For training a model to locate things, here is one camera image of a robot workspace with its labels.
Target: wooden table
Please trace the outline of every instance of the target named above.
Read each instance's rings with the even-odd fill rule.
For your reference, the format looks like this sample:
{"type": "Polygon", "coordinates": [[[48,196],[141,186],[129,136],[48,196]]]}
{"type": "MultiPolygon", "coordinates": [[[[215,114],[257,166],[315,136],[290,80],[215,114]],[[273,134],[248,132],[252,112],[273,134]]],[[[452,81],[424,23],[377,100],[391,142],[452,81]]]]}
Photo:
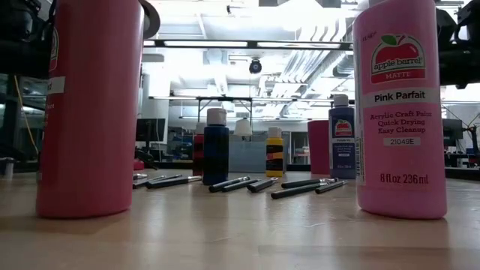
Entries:
{"type": "Polygon", "coordinates": [[[0,180],[1,270],[480,269],[476,182],[448,180],[448,214],[437,221],[363,212],[354,183],[279,200],[246,190],[212,194],[199,183],[140,189],[121,214],[45,220],[35,217],[34,179],[0,180]]]}

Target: apple barrel logo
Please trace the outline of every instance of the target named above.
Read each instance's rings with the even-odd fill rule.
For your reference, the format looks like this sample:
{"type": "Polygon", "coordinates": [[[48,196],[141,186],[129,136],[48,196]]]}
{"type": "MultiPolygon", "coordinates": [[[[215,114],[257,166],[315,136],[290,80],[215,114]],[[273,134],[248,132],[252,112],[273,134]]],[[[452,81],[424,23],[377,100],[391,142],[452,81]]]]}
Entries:
{"type": "Polygon", "coordinates": [[[425,78],[422,45],[405,34],[387,34],[372,57],[372,83],[425,78]]]}
{"type": "Polygon", "coordinates": [[[335,136],[352,136],[352,125],[346,121],[339,119],[335,124],[335,136]]]}

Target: lamp shade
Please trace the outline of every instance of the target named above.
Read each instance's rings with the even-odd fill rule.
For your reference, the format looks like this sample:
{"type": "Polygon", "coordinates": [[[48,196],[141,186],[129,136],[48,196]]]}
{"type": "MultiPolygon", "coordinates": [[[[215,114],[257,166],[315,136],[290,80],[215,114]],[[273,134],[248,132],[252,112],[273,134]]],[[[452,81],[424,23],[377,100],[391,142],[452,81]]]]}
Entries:
{"type": "Polygon", "coordinates": [[[252,127],[250,126],[250,122],[247,119],[238,120],[235,125],[235,132],[233,134],[243,137],[252,136],[252,127]]]}

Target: computer monitor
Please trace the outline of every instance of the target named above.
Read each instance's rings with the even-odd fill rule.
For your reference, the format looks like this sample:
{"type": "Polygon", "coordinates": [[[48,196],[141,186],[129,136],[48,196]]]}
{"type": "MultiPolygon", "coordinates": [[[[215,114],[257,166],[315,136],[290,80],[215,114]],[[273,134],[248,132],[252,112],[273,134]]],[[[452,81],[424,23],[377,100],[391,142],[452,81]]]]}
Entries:
{"type": "Polygon", "coordinates": [[[150,150],[150,142],[164,140],[165,118],[137,119],[136,141],[146,142],[147,152],[150,150]]]}
{"type": "Polygon", "coordinates": [[[464,131],[462,130],[462,121],[457,119],[442,119],[443,120],[443,145],[457,146],[457,140],[464,138],[464,131]]]}

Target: acrylic paint bottle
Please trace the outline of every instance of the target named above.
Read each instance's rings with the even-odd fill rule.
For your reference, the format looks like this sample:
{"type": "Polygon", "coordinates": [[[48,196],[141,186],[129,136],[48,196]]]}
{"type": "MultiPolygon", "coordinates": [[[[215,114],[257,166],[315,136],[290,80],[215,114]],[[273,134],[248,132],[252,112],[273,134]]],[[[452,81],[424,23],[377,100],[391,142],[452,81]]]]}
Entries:
{"type": "Polygon", "coordinates": [[[193,176],[203,176],[203,132],[205,126],[205,123],[196,123],[193,137],[193,176]]]}
{"type": "Polygon", "coordinates": [[[386,0],[353,25],[358,204],[396,218],[446,213],[434,0],[386,0]]]}
{"type": "Polygon", "coordinates": [[[355,179],[355,110],[348,106],[346,94],[334,96],[333,108],[328,111],[330,176],[355,179]]]}
{"type": "Polygon", "coordinates": [[[228,179],[228,149],[230,131],[227,111],[207,110],[207,126],[203,134],[203,184],[215,185],[228,179]]]}
{"type": "Polygon", "coordinates": [[[267,160],[265,174],[268,177],[282,177],[284,175],[284,140],[279,127],[268,128],[267,160]]]}

